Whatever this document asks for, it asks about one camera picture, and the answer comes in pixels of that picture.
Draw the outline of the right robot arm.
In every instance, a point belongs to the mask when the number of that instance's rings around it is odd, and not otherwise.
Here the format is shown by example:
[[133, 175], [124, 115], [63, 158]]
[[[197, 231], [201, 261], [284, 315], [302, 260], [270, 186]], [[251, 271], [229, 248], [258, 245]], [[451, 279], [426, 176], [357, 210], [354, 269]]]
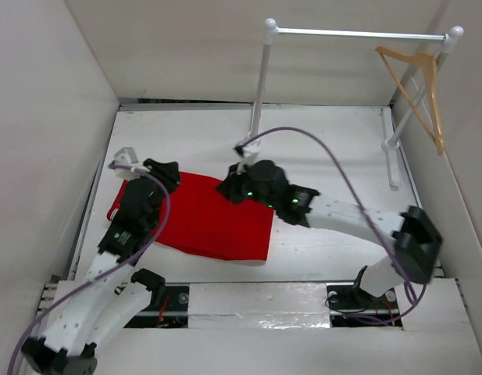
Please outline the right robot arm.
[[370, 307], [400, 284], [427, 285], [432, 280], [443, 238], [420, 207], [395, 213], [341, 202], [291, 183], [270, 160], [230, 166], [216, 190], [232, 204], [252, 200], [271, 208], [290, 225], [333, 230], [383, 247], [386, 256], [364, 266], [355, 279], [352, 298], [360, 307]]

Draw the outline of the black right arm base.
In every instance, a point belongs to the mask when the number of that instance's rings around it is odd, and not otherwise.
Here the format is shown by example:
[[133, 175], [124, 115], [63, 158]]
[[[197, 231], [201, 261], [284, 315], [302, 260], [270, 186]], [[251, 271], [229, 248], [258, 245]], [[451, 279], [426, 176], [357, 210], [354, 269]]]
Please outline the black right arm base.
[[324, 305], [330, 312], [330, 326], [402, 327], [402, 319], [393, 288], [380, 297], [373, 297], [359, 288], [359, 280], [365, 266], [353, 281], [333, 281], [326, 283], [327, 297]]

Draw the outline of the red trousers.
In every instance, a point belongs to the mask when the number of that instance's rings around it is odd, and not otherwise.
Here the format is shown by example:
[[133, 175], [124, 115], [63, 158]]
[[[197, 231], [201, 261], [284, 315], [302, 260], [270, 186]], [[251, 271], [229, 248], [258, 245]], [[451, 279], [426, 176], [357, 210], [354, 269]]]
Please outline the red trousers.
[[273, 211], [246, 201], [232, 205], [216, 187], [213, 177], [181, 173], [180, 186], [169, 194], [155, 182], [164, 199], [157, 228], [152, 232], [128, 230], [111, 221], [98, 245], [122, 260], [140, 251], [150, 240], [188, 255], [223, 261], [266, 261], [269, 252]]

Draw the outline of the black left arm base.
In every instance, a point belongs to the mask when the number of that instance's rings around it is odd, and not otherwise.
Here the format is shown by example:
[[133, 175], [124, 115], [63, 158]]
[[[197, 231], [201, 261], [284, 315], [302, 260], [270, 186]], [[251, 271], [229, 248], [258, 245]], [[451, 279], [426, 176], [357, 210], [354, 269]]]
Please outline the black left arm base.
[[189, 284], [167, 284], [160, 302], [153, 302], [127, 324], [133, 329], [188, 327]]

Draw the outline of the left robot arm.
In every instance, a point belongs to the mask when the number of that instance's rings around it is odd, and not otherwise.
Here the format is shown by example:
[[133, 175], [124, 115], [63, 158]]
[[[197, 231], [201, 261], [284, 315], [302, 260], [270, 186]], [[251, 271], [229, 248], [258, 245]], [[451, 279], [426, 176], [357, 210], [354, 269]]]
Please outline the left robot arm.
[[170, 196], [181, 182], [179, 165], [153, 159], [130, 163], [118, 156], [109, 168], [127, 185], [84, 282], [35, 320], [40, 323], [64, 305], [53, 324], [37, 337], [26, 332], [20, 340], [21, 354], [36, 373], [92, 374], [103, 341], [144, 308], [164, 303], [164, 278], [135, 267], [167, 224]]

